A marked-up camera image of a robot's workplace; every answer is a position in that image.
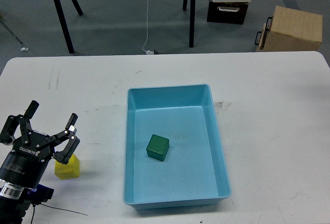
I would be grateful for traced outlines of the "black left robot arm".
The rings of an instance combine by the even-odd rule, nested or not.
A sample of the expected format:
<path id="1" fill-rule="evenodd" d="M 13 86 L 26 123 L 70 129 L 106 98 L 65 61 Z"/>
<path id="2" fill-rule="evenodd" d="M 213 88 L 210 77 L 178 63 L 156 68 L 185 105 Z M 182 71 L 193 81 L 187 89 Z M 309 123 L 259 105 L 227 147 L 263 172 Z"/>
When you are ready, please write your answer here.
<path id="1" fill-rule="evenodd" d="M 32 129 L 30 120 L 39 103 L 33 100 L 24 114 L 8 116 L 1 130 L 1 143 L 11 145 L 1 165 L 1 223 L 22 223 L 29 207 L 51 199 L 54 190 L 40 184 L 51 159 L 66 165 L 80 143 L 71 114 L 63 131 L 55 135 Z"/>

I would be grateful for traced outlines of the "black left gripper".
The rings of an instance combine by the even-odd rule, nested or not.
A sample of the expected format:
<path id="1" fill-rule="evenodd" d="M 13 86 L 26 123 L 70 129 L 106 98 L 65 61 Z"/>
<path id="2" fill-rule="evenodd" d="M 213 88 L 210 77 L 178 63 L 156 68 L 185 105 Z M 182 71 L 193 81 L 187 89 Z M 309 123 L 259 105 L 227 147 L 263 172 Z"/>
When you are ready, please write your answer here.
<path id="1" fill-rule="evenodd" d="M 1 180 L 22 188 L 36 188 L 50 161 L 50 158 L 66 165 L 80 143 L 74 127 L 78 115 L 72 113 L 64 130 L 49 136 L 32 131 L 30 120 L 39 107 L 39 103 L 32 100 L 25 113 L 8 116 L 1 131 L 1 143 L 13 145 L 12 150 L 1 165 Z M 14 134 L 20 127 L 21 136 Z M 61 151 L 55 147 L 66 142 Z"/>

